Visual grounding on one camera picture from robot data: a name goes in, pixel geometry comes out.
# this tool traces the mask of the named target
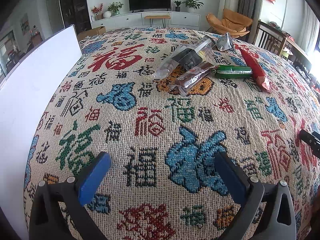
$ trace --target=green plant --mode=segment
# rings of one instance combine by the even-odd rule
[[[193,7],[199,9],[200,6],[203,6],[203,2],[199,2],[199,0],[184,0],[182,3],[186,5],[186,7]]]
[[[121,2],[110,3],[110,5],[108,7],[108,11],[117,12],[117,11],[119,11],[119,9],[122,8],[122,6],[123,6],[123,3],[121,3]]]
[[[174,1],[174,3],[176,4],[177,7],[179,7],[181,4],[181,1]]]

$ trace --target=wooden stool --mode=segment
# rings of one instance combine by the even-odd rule
[[[153,19],[161,19],[162,20],[162,25],[165,28],[165,20],[166,19],[171,19],[170,15],[147,15],[145,16],[145,19],[149,19],[150,21],[150,28],[152,27],[153,24]]]

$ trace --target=tablecloth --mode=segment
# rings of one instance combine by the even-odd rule
[[[111,168],[85,208],[107,239],[214,239],[239,209],[214,168],[214,156],[226,152],[248,176],[287,181],[297,238],[306,235],[320,169],[297,134],[319,132],[316,97],[285,60],[236,39],[236,51],[214,50],[207,60],[245,65],[239,48],[246,50],[266,72],[271,93],[252,78],[209,75],[182,97],[167,88],[184,72],[181,67],[165,80],[152,79],[177,46],[205,34],[219,37],[147,28],[80,42],[83,56],[52,96],[31,144],[24,183],[27,225],[40,180],[77,176],[106,151]],[[61,210],[80,239],[63,203]]]

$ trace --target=screw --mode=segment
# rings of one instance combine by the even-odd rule
[[[44,186],[44,184],[45,184],[45,181],[44,181],[44,180],[41,180],[41,181],[39,181],[39,183],[38,183],[39,187]]]
[[[74,176],[70,176],[69,178],[67,178],[68,183],[75,182],[75,180],[76,180],[76,178]]]
[[[283,180],[283,179],[280,181],[280,184],[283,187],[287,186],[287,182],[285,180]]]
[[[253,183],[257,183],[259,180],[256,176],[251,176],[250,177],[250,180],[253,182]]]

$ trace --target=packaged food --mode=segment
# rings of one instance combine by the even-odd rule
[[[176,90],[180,95],[185,96],[202,78],[210,73],[213,67],[207,61],[200,63],[171,82],[168,85],[169,90]]]
[[[210,52],[214,48],[214,41],[207,35],[205,35],[197,43],[189,45],[185,50],[173,57],[173,59],[185,70],[189,70],[194,66],[200,64],[204,58],[206,52]]]
[[[211,70],[216,78],[248,78],[252,70],[247,66],[219,65]]]
[[[265,89],[266,91],[270,92],[270,83],[269,79],[266,76],[266,73],[260,66],[259,62],[252,57],[248,52],[239,48],[244,58],[245,63],[252,69],[252,77],[254,78],[256,84]]]
[[[235,51],[235,46],[233,45],[233,41],[232,41],[230,33],[226,33],[225,35],[222,35],[216,41],[216,46],[219,51],[225,51],[228,49]]]
[[[187,48],[186,45],[180,45],[178,46],[174,52],[171,53],[171,55],[167,56],[158,66],[156,71],[153,74],[154,79],[164,79],[167,78],[172,71],[179,65],[179,62],[172,59],[175,55],[179,54],[183,50]]]

